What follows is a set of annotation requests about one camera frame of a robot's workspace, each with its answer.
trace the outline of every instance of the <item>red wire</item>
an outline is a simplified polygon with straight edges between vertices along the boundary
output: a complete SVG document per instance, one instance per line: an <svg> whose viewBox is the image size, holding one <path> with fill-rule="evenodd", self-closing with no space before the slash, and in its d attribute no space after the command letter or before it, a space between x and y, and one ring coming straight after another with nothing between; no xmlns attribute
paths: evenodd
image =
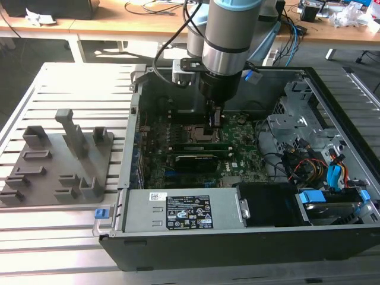
<svg viewBox="0 0 380 285"><path fill-rule="evenodd" d="M319 159L303 159L303 160L301 160L301 161L297 164L297 166L296 166L296 168L293 170L293 172L295 172L295 171L301 166L301 164L302 164L303 162L306 162L306 161L308 161L308 160L313 160L313 161L315 161L315 162L320 162L320 163L322 163L325 167L327 167L327 164L326 164L324 161L322 161L322 160L319 160Z"/></svg>

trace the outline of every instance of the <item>blue latch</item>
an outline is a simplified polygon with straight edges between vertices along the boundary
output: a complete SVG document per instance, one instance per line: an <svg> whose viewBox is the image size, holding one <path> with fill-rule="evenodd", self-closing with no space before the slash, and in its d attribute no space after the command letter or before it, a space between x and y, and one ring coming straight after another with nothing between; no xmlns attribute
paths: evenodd
<svg viewBox="0 0 380 285"><path fill-rule="evenodd" d="M305 190L299 194L302 204L326 203L325 196L321 190Z"/></svg>
<svg viewBox="0 0 380 285"><path fill-rule="evenodd" d="M327 169L327 185L332 187L335 192L340 192L341 189L338 186L338 181L342 168L339 165L329 165Z"/></svg>
<svg viewBox="0 0 380 285"><path fill-rule="evenodd" d="M361 190L360 196L362 197L364 202L371 200L371 196L369 196L367 190Z"/></svg>
<svg viewBox="0 0 380 285"><path fill-rule="evenodd" d="M109 219L109 209L96 209L95 210L95 219Z"/></svg>

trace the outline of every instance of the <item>black box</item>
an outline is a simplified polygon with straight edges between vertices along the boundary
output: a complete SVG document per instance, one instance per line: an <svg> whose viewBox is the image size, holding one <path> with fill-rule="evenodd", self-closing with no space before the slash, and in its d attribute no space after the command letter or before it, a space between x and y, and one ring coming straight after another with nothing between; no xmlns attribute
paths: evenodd
<svg viewBox="0 0 380 285"><path fill-rule="evenodd" d="M91 20L99 6L99 0L0 0L10 17L26 16L29 11L53 18Z"/></svg>

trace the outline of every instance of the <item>black power cable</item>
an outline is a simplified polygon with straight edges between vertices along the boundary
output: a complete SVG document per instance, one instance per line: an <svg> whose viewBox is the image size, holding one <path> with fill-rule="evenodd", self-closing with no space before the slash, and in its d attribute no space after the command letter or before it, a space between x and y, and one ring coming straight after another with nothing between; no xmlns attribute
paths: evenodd
<svg viewBox="0 0 380 285"><path fill-rule="evenodd" d="M8 21L5 19L4 15L2 14L2 11L0 9L0 15L1 15L1 18L4 20L4 22L8 25L9 28L11 28L11 30L16 34L16 36L20 39L21 36L16 32L16 30L10 25L10 23L8 23Z"/></svg>
<svg viewBox="0 0 380 285"><path fill-rule="evenodd" d="M184 21L184 22L186 22L186 17L185 17L185 15L187 16L188 19L190 18L189 11L188 11L188 0L185 0L185 6L184 6L184 8L183 8L183 13L182 13L183 21ZM204 35L203 35L202 32L198 29L197 25L193 22L192 19L190 20L190 23L192 24L193 28L194 28L197 32L195 32L195 31L192 29L192 27L190 27L189 25L188 25L188 29L189 29L190 31L192 31L193 34L199 34L201 37L204 38Z"/></svg>
<svg viewBox="0 0 380 285"><path fill-rule="evenodd" d="M183 8L185 9L186 7L186 4L187 4L187 1L185 1L183 3ZM159 60L161 54L163 53L163 51L172 43L172 41L174 41L174 39L176 37L178 37L178 35L182 32L182 30L190 23L190 21L194 18L195 14L198 12L198 10L201 8L202 6L202 3L199 3L198 6L196 7L196 9L194 10L194 12L191 14L191 16L184 22L184 24L178 29L178 31L165 43L162 45L161 49L157 52L156 56L154 57L153 59L153 63L152 63L152 67L153 67L153 70L154 70L154 73L156 73L156 75L163 81L165 81L166 83L172 85L172 86L175 86L175 87L179 87L179 88L185 88L187 86L186 85L181 85L181 84L178 84L178 83L174 83L173 81L170 81L168 79L166 79L161 73L160 71L157 69L157 61Z"/></svg>

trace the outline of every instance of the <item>sticker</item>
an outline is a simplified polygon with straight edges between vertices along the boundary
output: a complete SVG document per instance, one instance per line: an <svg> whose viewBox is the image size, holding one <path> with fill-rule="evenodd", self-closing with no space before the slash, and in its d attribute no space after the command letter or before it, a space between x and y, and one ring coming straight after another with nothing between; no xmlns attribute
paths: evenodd
<svg viewBox="0 0 380 285"><path fill-rule="evenodd" d="M167 197L166 192L150 192L149 201L165 201Z"/></svg>
<svg viewBox="0 0 380 285"><path fill-rule="evenodd" d="M213 228L210 196L166 197L166 213L166 227L169 230Z"/></svg>

